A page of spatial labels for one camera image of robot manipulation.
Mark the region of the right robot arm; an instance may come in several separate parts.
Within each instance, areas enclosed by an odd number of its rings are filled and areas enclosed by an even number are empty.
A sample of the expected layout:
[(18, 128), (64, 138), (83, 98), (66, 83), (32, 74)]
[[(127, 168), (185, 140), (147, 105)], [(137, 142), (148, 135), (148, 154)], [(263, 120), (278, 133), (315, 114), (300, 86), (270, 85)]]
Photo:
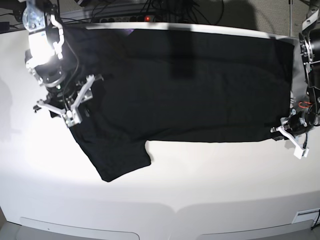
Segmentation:
[(28, 32), (25, 67), (38, 85), (67, 108), (87, 100), (95, 78), (78, 78), (81, 62), (67, 39), (57, 5), (49, 0), (27, 0), (21, 18)]

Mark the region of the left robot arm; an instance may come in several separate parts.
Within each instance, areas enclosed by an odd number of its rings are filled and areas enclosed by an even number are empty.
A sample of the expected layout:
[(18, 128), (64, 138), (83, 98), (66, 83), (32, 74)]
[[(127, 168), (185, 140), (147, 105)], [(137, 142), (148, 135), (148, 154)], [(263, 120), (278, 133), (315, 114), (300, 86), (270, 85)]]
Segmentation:
[(320, 2), (308, 2), (306, 19), (298, 38), (277, 36), (276, 39), (293, 46), (288, 116), (280, 118), (274, 128), (284, 136), (307, 134), (320, 125)]

